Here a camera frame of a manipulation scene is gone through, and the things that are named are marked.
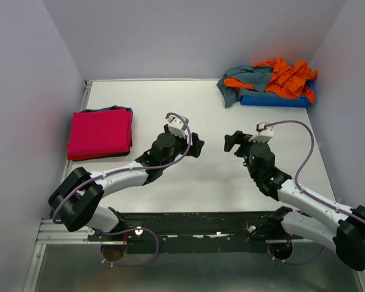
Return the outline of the grey blue t shirt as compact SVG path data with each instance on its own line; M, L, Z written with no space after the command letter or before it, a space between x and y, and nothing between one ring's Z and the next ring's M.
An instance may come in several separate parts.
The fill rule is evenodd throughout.
M217 82L224 100L224 107L229 108L241 100L242 96L276 97L265 89L273 75L271 66L243 65L228 69Z

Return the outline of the orange t shirt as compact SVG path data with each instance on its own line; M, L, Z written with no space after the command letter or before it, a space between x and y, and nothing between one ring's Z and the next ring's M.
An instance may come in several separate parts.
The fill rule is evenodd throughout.
M295 64L289 64L282 58L254 63L250 66L271 66L273 75L266 87L266 92L272 92L286 99L298 99L300 95L306 95L311 104L316 101L313 82L318 77L318 71L312 70L308 63L299 60Z

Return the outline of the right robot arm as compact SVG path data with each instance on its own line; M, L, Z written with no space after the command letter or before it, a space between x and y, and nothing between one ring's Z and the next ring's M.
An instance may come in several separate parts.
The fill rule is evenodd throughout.
M225 135L224 150L229 152L235 145L235 156L243 158L243 165L260 192L290 205L277 210L268 222L272 237L303 237L334 251L349 268L365 270L364 206L346 206L297 184L295 178L275 166L274 153L258 135L241 131Z

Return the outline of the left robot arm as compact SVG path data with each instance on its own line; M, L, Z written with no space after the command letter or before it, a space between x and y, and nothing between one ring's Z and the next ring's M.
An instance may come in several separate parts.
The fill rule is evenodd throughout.
M186 156L198 158L204 146L196 133L181 137L165 129L145 151L125 167L104 172L74 169L48 199L53 222L69 232L82 227L99 230L109 240L117 240L124 227L121 214L112 207L100 206L103 197L118 191L156 181L164 169Z

